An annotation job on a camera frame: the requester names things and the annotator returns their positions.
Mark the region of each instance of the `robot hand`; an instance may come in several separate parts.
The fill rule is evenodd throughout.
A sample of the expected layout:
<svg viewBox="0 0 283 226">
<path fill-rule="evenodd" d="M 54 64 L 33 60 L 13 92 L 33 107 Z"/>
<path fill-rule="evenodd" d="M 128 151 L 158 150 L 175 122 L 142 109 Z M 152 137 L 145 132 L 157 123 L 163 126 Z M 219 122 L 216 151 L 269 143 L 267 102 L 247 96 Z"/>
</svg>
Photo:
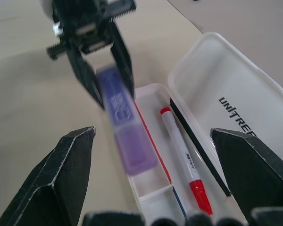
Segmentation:
<svg viewBox="0 0 283 226">
<path fill-rule="evenodd" d="M 45 14 L 53 20 L 58 45 L 47 49 L 51 59 L 66 53 L 77 79 L 102 107 L 103 101 L 92 67 L 84 61 L 87 55 L 107 45 L 120 75 L 134 98 L 134 82 L 129 53 L 115 23 L 115 18 L 136 9 L 134 0 L 39 0 Z"/>
</svg>

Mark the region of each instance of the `whiteboard marker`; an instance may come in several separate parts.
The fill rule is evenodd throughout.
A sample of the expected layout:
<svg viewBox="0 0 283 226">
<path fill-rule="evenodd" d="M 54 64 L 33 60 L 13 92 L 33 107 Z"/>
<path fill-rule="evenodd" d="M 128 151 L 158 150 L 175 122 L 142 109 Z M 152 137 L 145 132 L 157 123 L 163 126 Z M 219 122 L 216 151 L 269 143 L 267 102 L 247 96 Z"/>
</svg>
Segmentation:
<svg viewBox="0 0 283 226">
<path fill-rule="evenodd" d="M 213 214 L 202 180 L 200 179 L 199 173 L 195 168 L 192 157 L 187 146 L 185 145 L 170 108 L 165 107 L 161 109 L 160 114 L 176 148 L 176 152 L 183 167 L 185 177 L 188 180 L 189 187 L 196 198 L 199 208 L 208 214 Z"/>
</svg>

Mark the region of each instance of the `table surface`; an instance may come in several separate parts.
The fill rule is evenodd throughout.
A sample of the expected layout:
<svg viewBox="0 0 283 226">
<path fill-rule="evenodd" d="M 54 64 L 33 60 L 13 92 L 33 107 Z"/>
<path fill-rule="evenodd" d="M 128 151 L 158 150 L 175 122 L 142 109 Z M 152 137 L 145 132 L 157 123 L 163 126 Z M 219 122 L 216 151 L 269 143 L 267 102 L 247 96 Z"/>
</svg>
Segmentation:
<svg viewBox="0 0 283 226">
<path fill-rule="evenodd" d="M 117 20 L 131 54 L 135 86 L 166 85 L 169 72 L 201 33 L 167 0 L 138 0 Z M 33 167 L 68 132 L 95 126 L 82 216 L 138 211 L 106 114 L 75 79 L 66 56 L 51 61 L 52 22 L 38 1 L 0 1 L 0 215 Z M 94 69 L 113 62 L 108 49 L 87 57 Z"/>
</svg>

